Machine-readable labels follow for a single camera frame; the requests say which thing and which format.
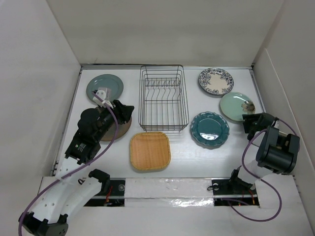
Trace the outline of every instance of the dish rack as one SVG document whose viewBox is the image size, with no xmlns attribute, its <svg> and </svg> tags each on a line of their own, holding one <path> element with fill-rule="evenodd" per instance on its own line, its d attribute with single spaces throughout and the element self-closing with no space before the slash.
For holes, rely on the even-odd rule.
<svg viewBox="0 0 315 236">
<path fill-rule="evenodd" d="M 140 69 L 139 124 L 145 131 L 181 131 L 189 123 L 182 65 L 143 65 Z"/>
</svg>

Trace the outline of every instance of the square woven tray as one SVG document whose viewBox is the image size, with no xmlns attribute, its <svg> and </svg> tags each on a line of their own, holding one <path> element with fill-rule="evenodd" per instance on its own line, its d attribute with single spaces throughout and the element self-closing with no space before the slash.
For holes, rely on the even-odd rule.
<svg viewBox="0 0 315 236">
<path fill-rule="evenodd" d="M 171 161 L 168 137 L 162 132 L 139 133 L 130 141 L 130 160 L 138 170 L 158 170 Z"/>
</svg>

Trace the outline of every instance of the wooden round board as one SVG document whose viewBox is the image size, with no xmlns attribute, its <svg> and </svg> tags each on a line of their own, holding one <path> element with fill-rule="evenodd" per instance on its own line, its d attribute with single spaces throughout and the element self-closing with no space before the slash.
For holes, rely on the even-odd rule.
<svg viewBox="0 0 315 236">
<path fill-rule="evenodd" d="M 126 124 L 120 124 L 118 127 L 118 134 L 116 139 L 121 138 L 130 128 L 131 126 L 131 122 L 132 122 L 132 118 L 130 118 L 129 122 Z M 109 130 L 106 132 L 106 134 L 103 136 L 103 138 L 101 139 L 101 141 L 105 141 L 105 142 L 109 142 L 112 141 L 114 134 L 115 134 L 115 130 L 116 130 L 116 125 L 113 124 Z"/>
</svg>

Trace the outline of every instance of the dark teal plate with scalloped edge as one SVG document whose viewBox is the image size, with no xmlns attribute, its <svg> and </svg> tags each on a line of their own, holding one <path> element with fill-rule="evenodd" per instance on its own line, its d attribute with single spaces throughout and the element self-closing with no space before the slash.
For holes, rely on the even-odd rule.
<svg viewBox="0 0 315 236">
<path fill-rule="evenodd" d="M 214 112 L 202 112 L 195 116 L 190 129 L 199 143 L 212 147 L 222 145 L 230 132 L 226 120 Z"/>
</svg>

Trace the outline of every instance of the plate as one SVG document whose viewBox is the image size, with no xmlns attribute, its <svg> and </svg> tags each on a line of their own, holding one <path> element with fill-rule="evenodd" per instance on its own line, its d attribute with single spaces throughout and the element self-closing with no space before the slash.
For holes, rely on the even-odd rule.
<svg viewBox="0 0 315 236">
<path fill-rule="evenodd" d="M 240 92 L 230 92 L 220 101 L 222 112 L 232 120 L 243 121 L 242 115 L 255 114 L 255 105 L 252 100 Z"/>
<path fill-rule="evenodd" d="M 200 73 L 199 84 L 210 94 L 224 95 L 233 89 L 234 80 L 225 70 L 208 68 Z"/>
<path fill-rule="evenodd" d="M 207 146 L 222 145 L 229 135 L 230 127 L 226 120 L 214 112 L 203 112 L 195 116 L 191 123 L 194 138 Z"/>
<path fill-rule="evenodd" d="M 116 75 L 105 74 L 96 76 L 89 82 L 86 89 L 87 96 L 92 102 L 94 102 L 92 92 L 99 89 L 108 89 L 106 100 L 113 101 L 123 93 L 124 84 Z"/>
</svg>

